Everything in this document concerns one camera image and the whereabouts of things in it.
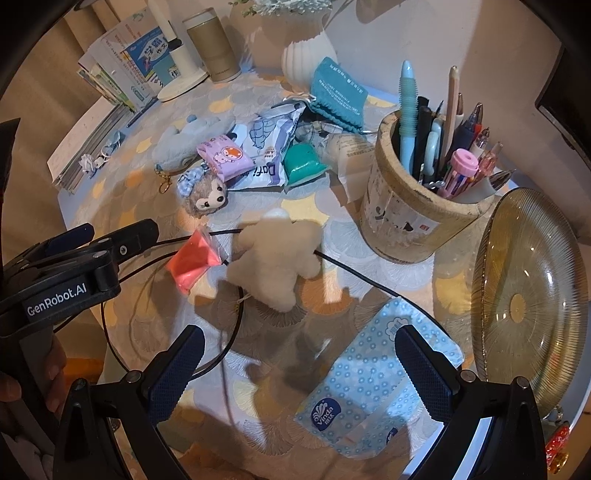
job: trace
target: green packet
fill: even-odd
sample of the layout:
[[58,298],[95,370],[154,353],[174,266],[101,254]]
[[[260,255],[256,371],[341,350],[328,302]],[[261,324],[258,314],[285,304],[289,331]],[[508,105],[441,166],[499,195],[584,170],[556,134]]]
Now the green packet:
[[287,173],[287,189],[314,180],[328,170],[328,166],[320,162],[314,147],[305,143],[287,149],[283,166]]

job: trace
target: beige travel mug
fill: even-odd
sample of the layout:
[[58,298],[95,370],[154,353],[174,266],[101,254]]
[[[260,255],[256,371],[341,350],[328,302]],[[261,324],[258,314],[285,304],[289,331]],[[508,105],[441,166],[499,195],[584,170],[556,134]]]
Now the beige travel mug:
[[240,75],[240,66],[213,8],[199,12],[183,24],[214,83],[229,82]]

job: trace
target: pink tissue pack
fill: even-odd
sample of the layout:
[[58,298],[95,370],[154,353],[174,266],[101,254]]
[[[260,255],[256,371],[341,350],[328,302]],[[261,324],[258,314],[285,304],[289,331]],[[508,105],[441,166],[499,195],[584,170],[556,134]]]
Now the pink tissue pack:
[[203,142],[197,152],[224,183],[255,167],[254,161],[226,135]]
[[210,268],[222,264],[212,238],[206,232],[195,230],[191,238],[166,264],[178,289],[185,295]]

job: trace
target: white ribbed vase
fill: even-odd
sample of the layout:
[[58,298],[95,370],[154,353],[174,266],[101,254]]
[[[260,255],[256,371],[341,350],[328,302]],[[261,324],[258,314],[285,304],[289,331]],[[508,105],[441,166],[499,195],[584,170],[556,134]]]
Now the white ribbed vase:
[[316,67],[325,57],[337,62],[335,48],[324,30],[327,11],[288,15],[288,45],[281,56],[283,75],[296,92],[309,92]]

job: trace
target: purple packet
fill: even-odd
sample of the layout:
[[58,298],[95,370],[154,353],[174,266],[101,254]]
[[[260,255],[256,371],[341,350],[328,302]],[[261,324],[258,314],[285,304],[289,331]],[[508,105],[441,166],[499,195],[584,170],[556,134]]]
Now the purple packet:
[[255,167],[254,161],[226,135],[203,142],[197,152],[224,183]]

